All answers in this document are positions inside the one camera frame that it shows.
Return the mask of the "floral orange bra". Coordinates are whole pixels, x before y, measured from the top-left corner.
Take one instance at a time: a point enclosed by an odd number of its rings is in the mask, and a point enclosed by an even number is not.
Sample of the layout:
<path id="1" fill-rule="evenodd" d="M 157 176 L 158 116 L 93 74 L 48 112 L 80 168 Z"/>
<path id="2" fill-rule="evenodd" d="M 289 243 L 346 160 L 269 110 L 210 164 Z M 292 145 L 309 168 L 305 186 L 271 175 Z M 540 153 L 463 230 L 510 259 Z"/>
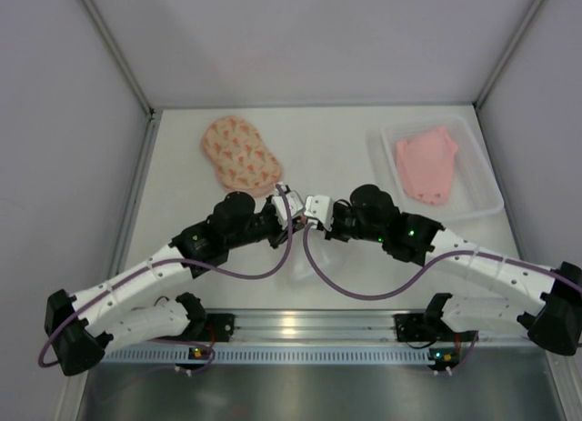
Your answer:
<path id="1" fill-rule="evenodd" d="M 257 128 L 240 116 L 228 115 L 213 122 L 202 136 L 201 147 L 228 192 L 267 195 L 283 175 L 280 162 Z"/>

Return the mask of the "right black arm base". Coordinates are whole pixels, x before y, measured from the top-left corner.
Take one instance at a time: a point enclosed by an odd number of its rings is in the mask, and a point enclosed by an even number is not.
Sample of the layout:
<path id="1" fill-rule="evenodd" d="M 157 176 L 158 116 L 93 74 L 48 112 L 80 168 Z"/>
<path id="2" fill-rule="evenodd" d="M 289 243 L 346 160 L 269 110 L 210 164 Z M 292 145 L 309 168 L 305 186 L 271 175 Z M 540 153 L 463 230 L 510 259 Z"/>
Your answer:
<path id="1" fill-rule="evenodd" d="M 471 342 L 476 331 L 457 332 L 442 320 L 443 306 L 429 306 L 422 313 L 394 315 L 396 340 L 402 343 Z"/>

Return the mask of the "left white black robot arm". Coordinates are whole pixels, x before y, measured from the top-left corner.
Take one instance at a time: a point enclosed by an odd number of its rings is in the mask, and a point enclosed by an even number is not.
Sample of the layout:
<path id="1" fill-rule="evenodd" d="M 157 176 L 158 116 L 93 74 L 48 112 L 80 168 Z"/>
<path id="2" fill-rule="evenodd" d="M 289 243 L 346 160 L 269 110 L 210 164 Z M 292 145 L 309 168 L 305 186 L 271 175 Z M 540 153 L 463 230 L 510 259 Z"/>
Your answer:
<path id="1" fill-rule="evenodd" d="M 47 299 L 47 336 L 38 355 L 42 368 L 60 366 L 76 376 L 105 356 L 145 341 L 194 344 L 207 329 L 201 301 L 186 291 L 215 272 L 258 281 L 278 272 L 290 255 L 294 228 L 304 210 L 297 192 L 276 185 L 260 211 L 255 199 L 232 192 L 204 221 L 184 229 L 144 262 L 73 294 L 58 290 Z M 285 251 L 276 266 L 256 275 L 223 267 L 230 251 L 261 241 Z"/>

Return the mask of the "white mesh laundry bag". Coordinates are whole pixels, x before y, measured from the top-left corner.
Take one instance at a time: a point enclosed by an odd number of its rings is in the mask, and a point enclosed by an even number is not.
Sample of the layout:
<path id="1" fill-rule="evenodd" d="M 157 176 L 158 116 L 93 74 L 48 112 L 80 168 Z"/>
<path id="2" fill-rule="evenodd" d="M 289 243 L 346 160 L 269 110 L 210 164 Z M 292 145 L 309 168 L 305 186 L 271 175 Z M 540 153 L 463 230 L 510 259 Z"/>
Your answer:
<path id="1" fill-rule="evenodd" d="M 309 250 L 313 260 L 323 271 L 334 264 L 335 253 L 333 247 L 320 236 L 309 239 Z M 311 284 L 318 280 L 318 276 L 306 257 L 303 241 L 294 242 L 290 257 L 289 284 L 293 286 Z"/>

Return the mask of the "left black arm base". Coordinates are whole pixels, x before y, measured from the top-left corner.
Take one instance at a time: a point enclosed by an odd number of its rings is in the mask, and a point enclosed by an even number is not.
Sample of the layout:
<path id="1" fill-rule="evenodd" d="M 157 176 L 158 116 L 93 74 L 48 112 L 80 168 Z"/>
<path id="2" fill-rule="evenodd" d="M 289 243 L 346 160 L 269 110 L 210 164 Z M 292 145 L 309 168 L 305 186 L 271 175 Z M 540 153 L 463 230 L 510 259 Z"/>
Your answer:
<path id="1" fill-rule="evenodd" d="M 190 336 L 189 341 L 199 343 L 229 342 L 235 331 L 236 316 L 230 313 L 210 313 L 201 331 L 196 336 Z"/>

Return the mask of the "pink cloth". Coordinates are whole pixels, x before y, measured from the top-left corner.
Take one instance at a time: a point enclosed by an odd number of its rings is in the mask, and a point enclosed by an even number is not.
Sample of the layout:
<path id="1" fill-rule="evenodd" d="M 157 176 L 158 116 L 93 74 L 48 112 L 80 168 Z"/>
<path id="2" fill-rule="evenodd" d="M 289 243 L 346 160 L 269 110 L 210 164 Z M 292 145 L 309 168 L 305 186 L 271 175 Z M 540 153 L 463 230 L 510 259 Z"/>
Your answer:
<path id="1" fill-rule="evenodd" d="M 455 173 L 457 143 L 444 126 L 396 143 L 396 170 L 409 197 L 444 205 Z"/>

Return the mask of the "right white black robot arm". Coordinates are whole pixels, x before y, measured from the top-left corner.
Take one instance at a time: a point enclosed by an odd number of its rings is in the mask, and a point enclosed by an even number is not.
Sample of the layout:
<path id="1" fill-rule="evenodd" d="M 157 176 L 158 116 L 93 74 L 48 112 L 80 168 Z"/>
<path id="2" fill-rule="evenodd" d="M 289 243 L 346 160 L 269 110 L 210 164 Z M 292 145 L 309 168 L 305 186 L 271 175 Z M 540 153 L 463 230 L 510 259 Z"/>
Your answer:
<path id="1" fill-rule="evenodd" d="M 390 194 L 362 185 L 347 201 L 316 198 L 327 239 L 377 242 L 395 260 L 435 267 L 490 292 L 489 298 L 437 293 L 424 313 L 429 326 L 455 333 L 487 331 L 525 336 L 562 356 L 577 352 L 581 337 L 581 269 L 553 268 L 498 255 L 422 215 L 400 211 Z"/>

